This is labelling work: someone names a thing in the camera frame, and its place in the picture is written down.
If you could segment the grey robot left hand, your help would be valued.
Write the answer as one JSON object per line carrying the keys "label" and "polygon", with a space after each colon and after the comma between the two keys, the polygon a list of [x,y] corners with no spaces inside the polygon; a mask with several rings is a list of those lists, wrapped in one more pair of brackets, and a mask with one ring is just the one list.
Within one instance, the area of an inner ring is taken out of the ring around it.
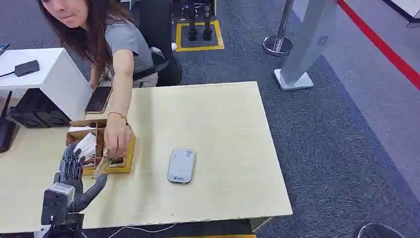
{"label": "grey robot left hand", "polygon": [[54,182],[60,182],[75,188],[74,199],[68,205],[68,212],[81,212],[98,196],[107,182],[107,174],[100,175],[93,186],[84,191],[82,175],[85,158],[80,157],[81,149],[76,148],[77,143],[69,144],[60,162],[59,170],[54,175]]}

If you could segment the person's left hand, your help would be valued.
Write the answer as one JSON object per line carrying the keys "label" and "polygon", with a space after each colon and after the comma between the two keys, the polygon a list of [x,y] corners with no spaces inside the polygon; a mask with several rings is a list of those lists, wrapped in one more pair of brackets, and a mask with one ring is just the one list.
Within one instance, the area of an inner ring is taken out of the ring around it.
{"label": "person's left hand", "polygon": [[104,141],[110,158],[126,155],[133,131],[122,114],[110,112],[107,116]]}

